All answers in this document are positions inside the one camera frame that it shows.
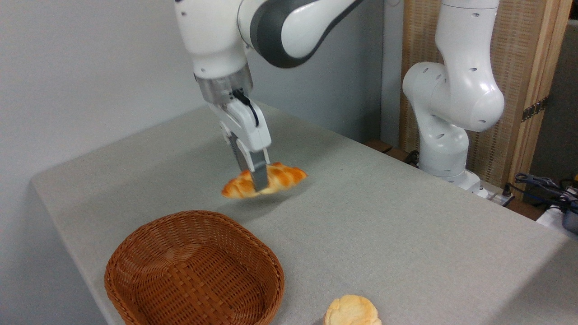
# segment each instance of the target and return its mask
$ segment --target croissant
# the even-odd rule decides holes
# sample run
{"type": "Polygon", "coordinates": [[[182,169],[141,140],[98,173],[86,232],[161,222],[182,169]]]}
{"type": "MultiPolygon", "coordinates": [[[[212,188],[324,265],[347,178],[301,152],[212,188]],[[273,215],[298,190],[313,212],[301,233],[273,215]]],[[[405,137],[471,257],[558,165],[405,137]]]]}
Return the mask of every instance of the croissant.
{"type": "Polygon", "coordinates": [[[251,198],[260,194],[273,194],[288,190],[299,184],[307,174],[297,167],[287,167],[280,162],[267,165],[269,186],[259,192],[255,191],[249,171],[243,171],[237,178],[231,179],[221,191],[226,198],[251,198]]]}

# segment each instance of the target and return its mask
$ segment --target white wall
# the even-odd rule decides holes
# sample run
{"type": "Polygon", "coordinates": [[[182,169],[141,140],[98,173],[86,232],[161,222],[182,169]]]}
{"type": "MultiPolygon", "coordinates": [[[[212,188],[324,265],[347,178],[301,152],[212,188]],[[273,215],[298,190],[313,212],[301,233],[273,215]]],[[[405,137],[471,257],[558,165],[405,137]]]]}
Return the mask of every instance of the white wall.
{"type": "MultiPolygon", "coordinates": [[[[173,15],[172,1],[2,1],[0,324],[104,323],[29,180],[203,105],[173,15]]],[[[254,97],[378,136],[382,20],[366,0],[295,70],[251,56],[254,97]]]]}

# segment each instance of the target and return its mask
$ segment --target wicker basket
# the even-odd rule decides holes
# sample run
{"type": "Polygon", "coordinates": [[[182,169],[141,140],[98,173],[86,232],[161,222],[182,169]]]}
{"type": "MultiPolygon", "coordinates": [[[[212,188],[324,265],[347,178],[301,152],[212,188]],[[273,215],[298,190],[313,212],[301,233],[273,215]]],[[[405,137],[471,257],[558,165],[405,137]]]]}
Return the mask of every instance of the wicker basket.
{"type": "Polygon", "coordinates": [[[229,217],[184,211],[145,224],[112,254],[108,297],[126,324],[269,324],[284,275],[275,254],[229,217]]]}

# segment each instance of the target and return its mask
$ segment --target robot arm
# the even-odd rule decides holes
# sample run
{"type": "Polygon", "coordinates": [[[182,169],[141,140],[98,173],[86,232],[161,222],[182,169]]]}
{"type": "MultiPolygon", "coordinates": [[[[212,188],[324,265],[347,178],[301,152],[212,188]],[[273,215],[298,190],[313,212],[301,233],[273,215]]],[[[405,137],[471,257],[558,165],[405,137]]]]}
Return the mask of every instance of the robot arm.
{"type": "Polygon", "coordinates": [[[489,129],[504,107],[490,64],[498,4],[499,0],[442,0],[436,45],[445,65],[420,62],[403,80],[420,132],[420,169],[474,192],[480,180],[465,170],[465,130],[489,129]]]}
{"type": "Polygon", "coordinates": [[[303,64],[327,33],[362,0],[175,0],[183,41],[204,99],[255,190],[267,187],[271,136],[247,95],[253,80],[250,47],[271,64],[303,64]]]}
{"type": "Polygon", "coordinates": [[[280,68],[307,61],[327,34],[362,0],[243,0],[243,40],[280,68]]]}

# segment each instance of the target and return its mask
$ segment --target bread roll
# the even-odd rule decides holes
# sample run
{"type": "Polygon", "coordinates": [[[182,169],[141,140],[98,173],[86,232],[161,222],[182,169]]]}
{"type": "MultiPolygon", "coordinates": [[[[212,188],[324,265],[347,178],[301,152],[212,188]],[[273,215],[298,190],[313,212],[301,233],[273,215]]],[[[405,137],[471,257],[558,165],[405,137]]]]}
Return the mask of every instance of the bread roll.
{"type": "Polygon", "coordinates": [[[267,165],[269,186],[255,192],[253,180],[249,171],[243,171],[237,178],[231,179],[221,191],[226,198],[251,198],[260,194],[273,194],[288,190],[305,179],[307,174],[297,167],[287,167],[280,162],[267,165]]]}
{"type": "Polygon", "coordinates": [[[346,295],[329,305],[323,325],[381,325],[381,320],[367,298],[346,295]]]}

